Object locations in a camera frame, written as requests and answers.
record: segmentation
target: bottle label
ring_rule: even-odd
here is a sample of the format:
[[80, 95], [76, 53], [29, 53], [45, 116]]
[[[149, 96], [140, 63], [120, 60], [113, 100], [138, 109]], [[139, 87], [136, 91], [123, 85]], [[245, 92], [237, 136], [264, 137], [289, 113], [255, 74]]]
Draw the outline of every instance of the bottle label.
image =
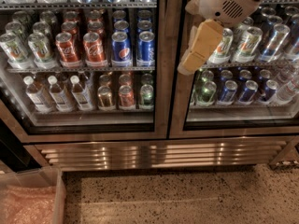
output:
[[52, 107], [50, 96], [44, 88], [38, 93], [27, 93], [27, 95], [36, 105], [38, 110], [49, 109]]
[[85, 87], [83, 92], [77, 93], [73, 92], [73, 95], [75, 99], [77, 100], [78, 104], [83, 108], [83, 109], [88, 109], [92, 108], [92, 99], [91, 99], [91, 94], [90, 91]]

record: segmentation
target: red can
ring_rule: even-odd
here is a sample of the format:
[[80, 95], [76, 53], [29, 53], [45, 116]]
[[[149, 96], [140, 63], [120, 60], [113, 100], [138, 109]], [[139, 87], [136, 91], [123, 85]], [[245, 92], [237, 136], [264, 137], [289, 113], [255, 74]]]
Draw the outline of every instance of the red can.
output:
[[99, 34], [87, 33], [83, 36], [83, 46], [88, 61], [96, 63], [106, 59], [102, 39]]
[[100, 21], [104, 23], [104, 17], [103, 14], [98, 10], [93, 10], [87, 15], [87, 23], [93, 22], [93, 21]]
[[74, 63], [81, 60], [80, 54], [74, 46], [73, 36], [71, 34], [60, 33], [56, 35], [56, 46], [62, 61], [66, 63]]
[[130, 86], [121, 86], [119, 89], [120, 105], [130, 107], [135, 104], [134, 92]]
[[106, 36], [104, 24], [100, 21], [91, 21], [87, 25], [87, 32], [98, 33], [102, 39]]

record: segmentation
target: refrigerator shelf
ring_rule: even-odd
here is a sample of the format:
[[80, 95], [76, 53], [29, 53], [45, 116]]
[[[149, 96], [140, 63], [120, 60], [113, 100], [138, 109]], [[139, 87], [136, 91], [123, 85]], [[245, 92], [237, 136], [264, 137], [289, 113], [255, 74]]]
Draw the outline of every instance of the refrigerator shelf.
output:
[[81, 68], [52, 68], [52, 69], [41, 69], [41, 68], [30, 68], [30, 69], [7, 69], [9, 73], [37, 73], [37, 72], [77, 72], [77, 71], [154, 71], [155, 66], [130, 66], [130, 67], [101, 67], [101, 68], [92, 68], [92, 67], [81, 67]]
[[32, 4], [0, 4], [0, 10], [16, 10], [16, 9], [62, 9], [62, 8], [155, 8], [157, 3], [141, 3], [141, 2], [127, 2], [127, 3], [57, 3], [57, 4], [39, 4], [37, 2]]

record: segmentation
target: glass door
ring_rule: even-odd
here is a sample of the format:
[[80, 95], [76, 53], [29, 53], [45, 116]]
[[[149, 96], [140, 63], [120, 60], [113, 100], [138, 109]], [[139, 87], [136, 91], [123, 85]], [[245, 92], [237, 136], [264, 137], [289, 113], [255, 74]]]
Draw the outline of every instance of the glass door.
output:
[[165, 137], [181, 0], [34, 1], [0, 6], [1, 98], [28, 139]]
[[[188, 38], [196, 18], [185, 16]], [[194, 76], [178, 74], [171, 136], [297, 133], [298, 18], [299, 0], [264, 0], [240, 24], [224, 29]]]

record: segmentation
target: green can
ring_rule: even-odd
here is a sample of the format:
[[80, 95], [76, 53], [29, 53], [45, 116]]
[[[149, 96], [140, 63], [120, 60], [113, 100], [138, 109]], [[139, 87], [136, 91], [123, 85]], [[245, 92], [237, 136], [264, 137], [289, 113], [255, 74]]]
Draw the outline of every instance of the green can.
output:
[[53, 59], [53, 51], [45, 35], [41, 33], [29, 35], [28, 45], [38, 61], [45, 63]]
[[153, 88], [151, 85], [143, 85], [140, 89], [140, 105], [154, 106]]

